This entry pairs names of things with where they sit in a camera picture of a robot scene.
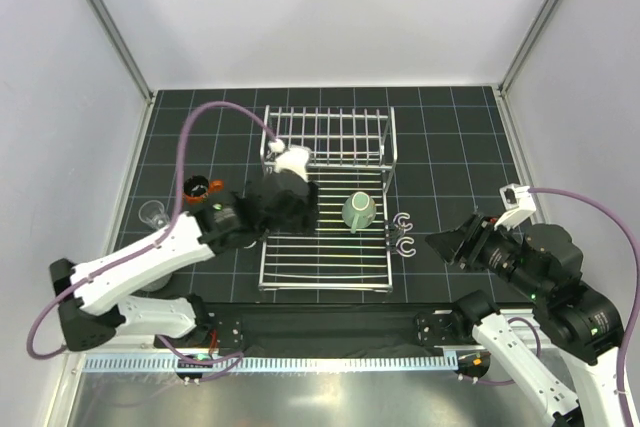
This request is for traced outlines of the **mint green ceramic mug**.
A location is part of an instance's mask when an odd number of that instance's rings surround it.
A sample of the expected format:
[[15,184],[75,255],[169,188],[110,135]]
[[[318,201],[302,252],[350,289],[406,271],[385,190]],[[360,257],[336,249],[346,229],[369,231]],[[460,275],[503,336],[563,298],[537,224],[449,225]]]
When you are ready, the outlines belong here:
[[374,222],[376,203],[366,192],[354,192],[344,203],[341,216],[350,233],[355,234]]

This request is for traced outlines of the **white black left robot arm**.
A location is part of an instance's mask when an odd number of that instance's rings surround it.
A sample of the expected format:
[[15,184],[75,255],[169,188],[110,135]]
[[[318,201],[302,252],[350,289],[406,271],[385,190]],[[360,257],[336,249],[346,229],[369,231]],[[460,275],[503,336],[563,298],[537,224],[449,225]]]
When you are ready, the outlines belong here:
[[268,234],[311,234],[318,220],[319,187],[293,172],[269,173],[244,195],[213,192],[160,229],[103,258],[50,266],[67,348],[94,349],[122,335],[154,335],[190,347],[208,342],[215,323],[195,294],[139,298],[137,291],[191,264],[241,250]]

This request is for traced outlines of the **orange brown ceramic mug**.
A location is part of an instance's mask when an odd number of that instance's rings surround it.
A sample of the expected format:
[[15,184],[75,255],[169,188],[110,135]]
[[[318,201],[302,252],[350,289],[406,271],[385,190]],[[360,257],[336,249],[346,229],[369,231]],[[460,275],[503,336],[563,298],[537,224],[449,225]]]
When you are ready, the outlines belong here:
[[202,175],[193,175],[183,183],[182,197],[189,204],[204,202],[211,194],[224,189],[222,180],[210,180]]

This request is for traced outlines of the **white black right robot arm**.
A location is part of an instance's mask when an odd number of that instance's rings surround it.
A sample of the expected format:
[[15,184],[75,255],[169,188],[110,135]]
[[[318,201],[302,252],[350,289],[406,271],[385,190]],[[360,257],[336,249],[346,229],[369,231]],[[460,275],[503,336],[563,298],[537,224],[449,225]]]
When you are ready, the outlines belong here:
[[492,272],[531,301],[533,318],[560,351],[571,387],[514,333],[483,291],[454,303],[450,330],[458,341],[484,347],[547,425],[638,425],[624,379],[621,316],[606,296],[583,281],[583,253],[564,228],[535,224],[516,238],[497,219],[474,214],[458,228],[429,234],[425,241],[445,263]]

